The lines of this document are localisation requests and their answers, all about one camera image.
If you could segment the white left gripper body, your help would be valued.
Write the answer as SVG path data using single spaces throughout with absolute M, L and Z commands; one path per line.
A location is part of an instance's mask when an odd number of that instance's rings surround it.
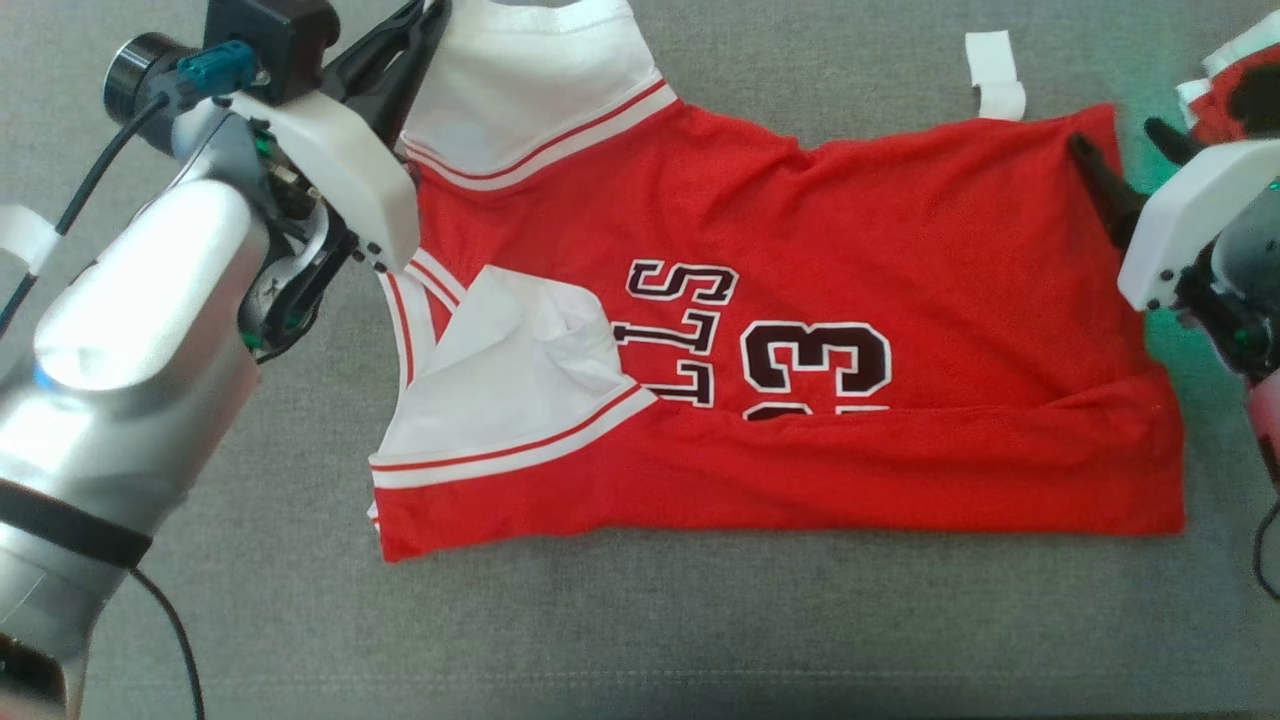
M 183 161 L 179 182 L 230 184 L 266 232 L 266 255 L 238 316 L 259 363 L 310 332 L 347 263 L 396 274 L 417 251 L 413 179 L 390 145 L 324 94 L 279 108 L 246 94 L 214 97 L 179 115 L 170 140 Z

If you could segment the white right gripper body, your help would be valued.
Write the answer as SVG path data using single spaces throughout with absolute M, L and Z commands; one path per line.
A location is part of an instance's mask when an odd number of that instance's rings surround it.
M 1248 379 L 1277 370 L 1275 138 L 1210 146 L 1149 196 L 1117 278 L 1139 311 L 1172 309 Z

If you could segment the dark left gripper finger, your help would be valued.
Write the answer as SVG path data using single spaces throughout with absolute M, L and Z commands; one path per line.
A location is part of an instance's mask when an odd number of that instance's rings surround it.
M 323 92 L 361 97 L 417 86 L 440 28 L 439 1 L 407 1 L 325 65 Z
M 451 12 L 451 1 L 410 1 L 369 35 L 376 53 L 365 120 L 380 140 L 399 138 Z

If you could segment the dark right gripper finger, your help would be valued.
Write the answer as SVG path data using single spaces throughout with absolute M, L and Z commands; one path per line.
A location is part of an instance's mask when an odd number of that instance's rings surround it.
M 1129 249 L 1137 223 L 1147 204 L 1147 195 L 1138 192 L 1117 174 L 1102 151 L 1083 133 L 1068 140 L 1074 160 L 1091 196 L 1094 211 L 1115 249 Z
M 1146 136 L 1176 167 L 1184 167 L 1201 152 L 1199 141 L 1181 132 L 1164 118 L 1147 118 Z

